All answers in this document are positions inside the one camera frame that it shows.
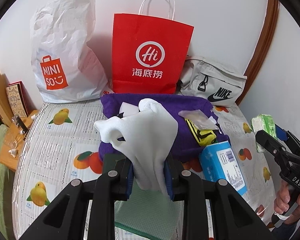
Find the person's right hand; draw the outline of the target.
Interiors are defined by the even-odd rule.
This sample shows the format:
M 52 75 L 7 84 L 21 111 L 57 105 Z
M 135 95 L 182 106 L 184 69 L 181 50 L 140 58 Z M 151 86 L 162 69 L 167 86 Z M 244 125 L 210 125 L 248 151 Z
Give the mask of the person's right hand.
M 282 215 L 289 209 L 290 193 L 288 183 L 284 180 L 281 181 L 280 190 L 277 192 L 276 199 L 274 200 L 274 211 Z M 298 207 L 293 211 L 288 219 L 284 221 L 285 224 L 293 224 L 300 219 L 300 195 L 297 199 Z

